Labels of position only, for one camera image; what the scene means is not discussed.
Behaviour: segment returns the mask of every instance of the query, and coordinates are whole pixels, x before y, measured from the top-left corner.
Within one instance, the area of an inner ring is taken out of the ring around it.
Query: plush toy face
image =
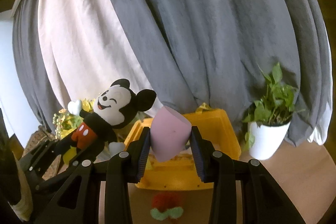
[[[120,85],[113,85],[103,92],[93,104],[93,110],[110,125],[114,126],[125,121],[119,111],[131,102],[131,92]]]

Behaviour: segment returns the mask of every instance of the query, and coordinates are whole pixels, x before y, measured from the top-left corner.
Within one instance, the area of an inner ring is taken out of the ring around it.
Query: wooden table
[[[251,157],[243,153],[240,160]],[[306,224],[316,224],[336,196],[336,165],[324,146],[305,142],[295,148],[283,142],[263,165],[292,200]],[[100,195],[100,223],[104,223],[104,192]],[[156,191],[137,189],[129,185],[129,196],[134,224],[168,224],[150,216],[151,200]],[[178,224],[208,224],[212,190],[181,192],[184,198],[184,215]],[[237,223],[242,223],[240,184],[237,182]]]

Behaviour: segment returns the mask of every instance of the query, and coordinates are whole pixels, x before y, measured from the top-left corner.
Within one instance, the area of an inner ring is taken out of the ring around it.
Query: orange bin
[[[212,142],[214,148],[233,160],[238,160],[241,149],[226,112],[222,109],[184,114],[193,126],[197,126],[203,139]],[[125,140],[126,148],[139,139],[144,127],[150,127],[152,118],[137,121]],[[191,153],[186,151],[169,161],[158,162],[151,153],[138,188],[167,191],[190,191],[213,188],[213,183],[203,183],[197,176]]]

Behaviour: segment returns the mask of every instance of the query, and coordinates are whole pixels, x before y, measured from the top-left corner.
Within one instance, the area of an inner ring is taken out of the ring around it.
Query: pink sponge
[[[174,158],[185,147],[191,133],[191,123],[180,113],[163,106],[151,125],[151,146],[157,161]]]

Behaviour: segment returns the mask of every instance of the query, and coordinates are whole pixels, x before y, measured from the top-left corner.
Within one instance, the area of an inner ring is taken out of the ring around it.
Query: gray curtain
[[[37,29],[38,0],[21,0],[13,24],[13,53],[17,75],[38,121],[54,132],[53,114],[62,107],[44,67]]]
[[[311,135],[328,97],[329,56],[316,0],[111,0],[164,105],[223,108],[236,131],[276,62],[300,92],[287,141]]]

